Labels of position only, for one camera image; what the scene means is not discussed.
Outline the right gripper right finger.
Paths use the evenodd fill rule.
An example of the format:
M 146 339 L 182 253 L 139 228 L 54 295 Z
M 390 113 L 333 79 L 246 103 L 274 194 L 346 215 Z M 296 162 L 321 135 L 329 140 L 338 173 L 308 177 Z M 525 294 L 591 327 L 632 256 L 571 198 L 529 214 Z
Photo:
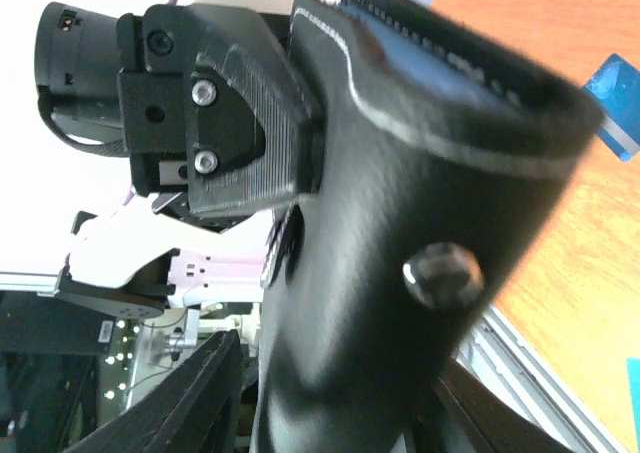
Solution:
M 450 359 L 411 427 L 417 452 L 563 452 L 565 446 L 522 418 Z

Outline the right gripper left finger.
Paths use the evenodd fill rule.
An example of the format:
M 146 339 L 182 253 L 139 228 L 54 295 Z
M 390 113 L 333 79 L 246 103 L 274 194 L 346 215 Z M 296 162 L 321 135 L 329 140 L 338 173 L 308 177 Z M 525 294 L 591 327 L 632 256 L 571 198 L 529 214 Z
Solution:
M 138 403 L 68 450 L 231 452 L 242 386 L 238 333 L 218 332 Z

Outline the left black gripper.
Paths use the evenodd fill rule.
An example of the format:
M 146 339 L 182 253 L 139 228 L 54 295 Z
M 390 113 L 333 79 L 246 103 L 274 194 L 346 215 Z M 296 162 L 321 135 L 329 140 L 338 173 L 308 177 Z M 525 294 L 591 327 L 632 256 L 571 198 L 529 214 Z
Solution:
M 58 2 L 39 20 L 38 111 L 67 146 L 129 163 L 134 189 L 201 218 L 287 205 L 316 186 L 322 113 L 258 13 L 157 4 L 114 18 Z M 198 106 L 187 89 L 210 81 Z

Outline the black leather card holder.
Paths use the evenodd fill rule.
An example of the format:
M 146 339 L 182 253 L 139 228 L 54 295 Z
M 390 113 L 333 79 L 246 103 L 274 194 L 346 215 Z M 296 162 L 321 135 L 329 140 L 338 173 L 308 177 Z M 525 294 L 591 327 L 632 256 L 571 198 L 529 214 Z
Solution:
M 264 296 L 255 452 L 388 452 L 602 120 L 583 90 L 412 0 L 294 0 L 316 195 Z

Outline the teal card black stripe front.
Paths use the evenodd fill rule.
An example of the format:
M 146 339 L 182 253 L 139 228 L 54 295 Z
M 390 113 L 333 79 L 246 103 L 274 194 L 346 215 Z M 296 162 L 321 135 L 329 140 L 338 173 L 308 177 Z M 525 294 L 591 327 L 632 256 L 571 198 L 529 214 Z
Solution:
M 638 358 L 626 360 L 626 371 L 629 383 L 629 395 L 634 418 L 634 427 L 639 429 L 640 412 L 640 361 Z

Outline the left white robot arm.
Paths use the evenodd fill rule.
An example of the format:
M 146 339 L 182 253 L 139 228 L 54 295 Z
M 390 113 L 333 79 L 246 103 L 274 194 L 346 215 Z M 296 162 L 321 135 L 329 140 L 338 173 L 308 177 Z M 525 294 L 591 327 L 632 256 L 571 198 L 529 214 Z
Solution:
M 61 299 L 156 316 L 172 293 L 170 251 L 317 188 L 321 113 L 287 56 L 289 27 L 286 15 L 207 4 L 119 18 L 45 7 L 41 119 L 76 150 L 126 159 L 137 194 L 76 224 Z

